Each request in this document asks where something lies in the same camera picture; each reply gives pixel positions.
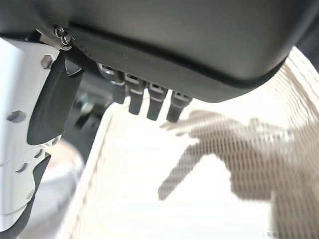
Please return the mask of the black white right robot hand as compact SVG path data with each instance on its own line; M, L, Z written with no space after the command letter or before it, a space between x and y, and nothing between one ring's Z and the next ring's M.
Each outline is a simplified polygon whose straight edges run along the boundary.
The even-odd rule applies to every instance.
M192 99L219 103L270 80L316 23L316 0L3 0L0 3L0 236L26 227L86 71L116 102L144 89L155 120Z

